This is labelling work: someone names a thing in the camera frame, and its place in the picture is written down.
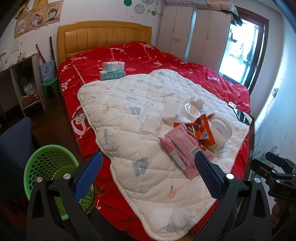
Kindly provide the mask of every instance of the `wooden headboard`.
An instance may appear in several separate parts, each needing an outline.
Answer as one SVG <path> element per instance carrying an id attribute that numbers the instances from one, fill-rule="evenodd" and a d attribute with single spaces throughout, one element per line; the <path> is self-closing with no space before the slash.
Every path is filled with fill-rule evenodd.
<path id="1" fill-rule="evenodd" d="M 151 43 L 152 27 L 119 21 L 85 21 L 59 26 L 58 64 L 96 47 L 144 41 Z"/>

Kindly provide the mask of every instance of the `silver screw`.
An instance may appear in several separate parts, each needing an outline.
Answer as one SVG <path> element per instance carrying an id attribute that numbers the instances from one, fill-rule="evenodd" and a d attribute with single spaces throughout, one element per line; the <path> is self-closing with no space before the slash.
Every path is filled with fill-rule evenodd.
<path id="1" fill-rule="evenodd" d="M 257 178 L 257 177 L 254 178 L 254 181 L 257 182 L 257 183 L 260 183 L 261 182 L 261 180 L 259 178 Z"/>
<path id="2" fill-rule="evenodd" d="M 36 178 L 36 182 L 38 182 L 38 183 L 42 182 L 42 180 L 43 180 L 42 177 L 38 177 L 38 178 Z"/>
<path id="3" fill-rule="evenodd" d="M 226 177 L 228 178 L 228 179 L 234 179 L 234 175 L 232 175 L 231 173 L 227 173 L 226 174 Z"/>
<path id="4" fill-rule="evenodd" d="M 69 179 L 70 177 L 71 177 L 70 173 L 66 173 L 66 174 L 63 175 L 63 178 L 66 179 L 66 180 Z"/>

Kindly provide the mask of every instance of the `pink snack package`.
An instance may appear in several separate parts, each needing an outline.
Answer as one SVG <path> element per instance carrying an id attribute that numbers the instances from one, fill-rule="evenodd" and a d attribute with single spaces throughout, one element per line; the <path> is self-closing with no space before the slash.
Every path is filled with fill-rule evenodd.
<path id="1" fill-rule="evenodd" d="M 165 135 L 165 138 L 159 138 L 159 140 L 161 146 L 184 170 L 189 180 L 199 174 L 194 164 L 194 157 L 198 151 L 203 151 L 210 161 L 214 159 L 207 149 L 187 133 L 184 125 L 176 126 Z"/>

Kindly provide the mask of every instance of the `wardrobe door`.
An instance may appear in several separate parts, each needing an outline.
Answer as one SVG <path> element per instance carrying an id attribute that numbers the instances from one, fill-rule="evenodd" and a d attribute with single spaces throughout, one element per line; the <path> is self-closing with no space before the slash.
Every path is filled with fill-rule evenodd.
<path id="1" fill-rule="evenodd" d="M 157 48 L 162 52 L 170 52 L 170 46 L 172 42 L 172 36 L 177 15 L 177 8 L 178 7 L 174 6 L 164 7 L 163 18 L 161 21 L 161 27 L 157 44 Z"/>
<path id="2" fill-rule="evenodd" d="M 231 15 L 213 11 L 202 65 L 219 72 L 230 31 Z"/>
<path id="3" fill-rule="evenodd" d="M 178 7 L 170 54 L 183 59 L 191 28 L 193 7 Z"/>
<path id="4" fill-rule="evenodd" d="M 211 18 L 211 10 L 197 10 L 191 45 L 187 58 L 188 61 L 196 64 L 202 63 L 210 30 Z"/>

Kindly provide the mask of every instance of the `door frame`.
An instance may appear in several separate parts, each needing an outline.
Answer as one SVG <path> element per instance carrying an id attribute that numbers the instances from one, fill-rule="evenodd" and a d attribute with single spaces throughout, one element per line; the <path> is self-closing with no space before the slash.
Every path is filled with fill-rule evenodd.
<path id="1" fill-rule="evenodd" d="M 254 52 L 254 58 L 260 58 L 259 61 L 257 63 L 251 63 L 250 67 L 252 66 L 253 68 L 257 66 L 256 70 L 255 70 L 255 74 L 253 75 L 253 78 L 251 80 L 246 80 L 245 83 L 248 83 L 249 85 L 249 93 L 251 94 L 255 83 L 258 79 L 262 64 L 263 64 L 263 60 L 264 60 L 264 56 L 265 56 L 265 52 L 266 52 L 266 47 L 267 47 L 267 39 L 268 39 L 268 31 L 269 31 L 269 20 L 265 17 L 260 16 L 257 13 L 251 12 L 247 9 L 241 8 L 241 7 L 237 7 L 237 11 L 239 12 L 239 17 L 241 17 L 242 19 L 252 22 L 256 25 L 258 25 L 259 27 L 263 28 L 263 39 L 262 39 L 262 43 L 263 45 L 256 45 L 255 48 L 255 52 Z"/>

